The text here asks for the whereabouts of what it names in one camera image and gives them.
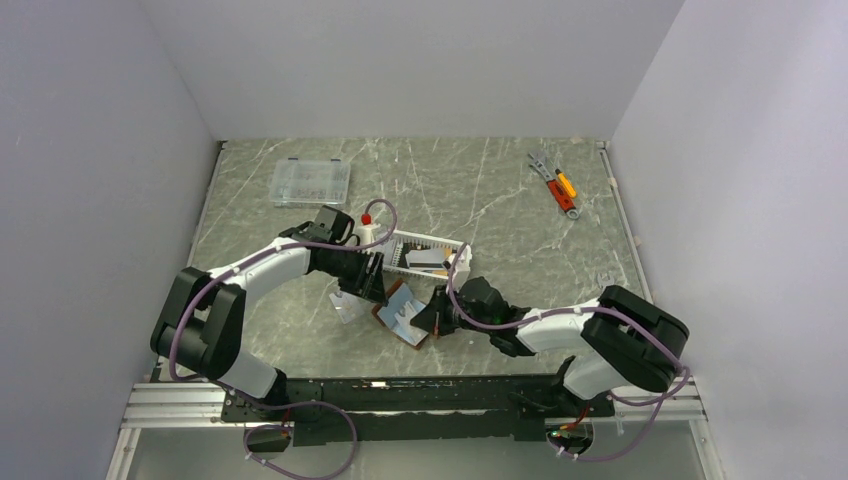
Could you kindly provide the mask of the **white plastic basket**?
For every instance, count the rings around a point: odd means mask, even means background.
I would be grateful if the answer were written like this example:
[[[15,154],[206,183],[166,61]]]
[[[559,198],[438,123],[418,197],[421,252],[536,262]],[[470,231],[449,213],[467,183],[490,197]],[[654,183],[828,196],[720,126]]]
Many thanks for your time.
[[[450,268],[462,245],[457,240],[395,230],[387,242],[374,250],[384,254],[384,269],[389,272],[443,282],[452,278],[456,285],[461,285],[471,273],[470,245],[463,249],[453,274]]]

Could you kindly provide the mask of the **brown leather card holder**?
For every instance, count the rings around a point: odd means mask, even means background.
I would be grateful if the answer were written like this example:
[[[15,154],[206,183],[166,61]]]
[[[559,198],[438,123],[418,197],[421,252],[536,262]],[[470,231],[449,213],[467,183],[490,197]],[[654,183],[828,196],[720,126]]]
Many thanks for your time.
[[[425,304],[418,300],[409,286],[402,280],[397,280],[387,290],[386,305],[375,305],[372,316],[398,340],[420,349],[429,334],[412,325],[411,320],[421,313]]]

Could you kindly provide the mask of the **clear plastic card sleeve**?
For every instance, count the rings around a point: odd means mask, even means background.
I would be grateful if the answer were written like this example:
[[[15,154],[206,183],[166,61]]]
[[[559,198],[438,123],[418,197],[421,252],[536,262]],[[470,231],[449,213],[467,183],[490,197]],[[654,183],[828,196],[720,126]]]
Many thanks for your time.
[[[343,324],[349,324],[366,313],[366,304],[359,297],[341,290],[330,293],[328,298]]]

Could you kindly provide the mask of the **gold credit card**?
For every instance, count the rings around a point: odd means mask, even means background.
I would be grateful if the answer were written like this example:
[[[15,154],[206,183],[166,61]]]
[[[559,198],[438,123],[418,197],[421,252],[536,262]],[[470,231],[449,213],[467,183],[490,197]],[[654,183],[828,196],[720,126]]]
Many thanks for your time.
[[[455,259],[456,250],[453,248],[444,248],[440,254],[432,255],[432,267],[430,271],[435,275],[447,276],[451,268],[452,262]]]

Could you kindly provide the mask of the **silver VIP card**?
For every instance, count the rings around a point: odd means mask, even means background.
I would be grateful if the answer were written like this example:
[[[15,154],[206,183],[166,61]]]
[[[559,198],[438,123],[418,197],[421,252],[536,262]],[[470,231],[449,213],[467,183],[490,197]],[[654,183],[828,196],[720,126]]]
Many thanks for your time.
[[[406,301],[399,307],[395,314],[395,318],[399,324],[409,327],[412,325],[412,320],[421,313],[424,308],[425,305],[416,299]]]

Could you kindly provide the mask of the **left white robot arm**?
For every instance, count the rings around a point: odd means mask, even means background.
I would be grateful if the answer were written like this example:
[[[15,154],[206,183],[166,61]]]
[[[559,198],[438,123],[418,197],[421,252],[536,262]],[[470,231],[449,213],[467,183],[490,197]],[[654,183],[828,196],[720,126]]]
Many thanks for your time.
[[[286,374],[242,345],[246,314],[261,297],[314,271],[336,279],[354,297],[385,305],[381,253],[351,244],[354,220],[324,205],[312,221],[281,232],[269,245],[228,266],[186,267],[175,277],[150,337],[151,350],[248,396],[264,420],[279,417],[290,397]]]

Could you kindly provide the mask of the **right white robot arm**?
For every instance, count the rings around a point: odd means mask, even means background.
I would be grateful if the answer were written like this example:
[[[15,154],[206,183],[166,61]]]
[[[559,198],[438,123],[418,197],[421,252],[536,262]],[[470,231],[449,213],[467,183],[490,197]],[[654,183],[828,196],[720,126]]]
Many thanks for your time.
[[[435,288],[411,324],[440,336],[458,329],[482,332],[509,357],[569,352],[550,391],[564,415],[618,387],[668,392],[684,370],[681,354],[690,335],[682,321],[619,285],[581,304],[540,309],[508,303],[482,277],[459,289]]]

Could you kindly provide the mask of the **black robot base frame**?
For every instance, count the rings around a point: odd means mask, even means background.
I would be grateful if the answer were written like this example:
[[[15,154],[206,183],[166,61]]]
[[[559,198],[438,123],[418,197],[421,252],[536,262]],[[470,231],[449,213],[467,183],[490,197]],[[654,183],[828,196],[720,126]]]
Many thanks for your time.
[[[293,410],[254,406],[225,396],[227,424],[286,423],[296,446],[361,441],[506,437],[542,441],[550,428],[611,418],[615,408],[599,394],[568,396],[560,374],[388,378],[291,378]]]

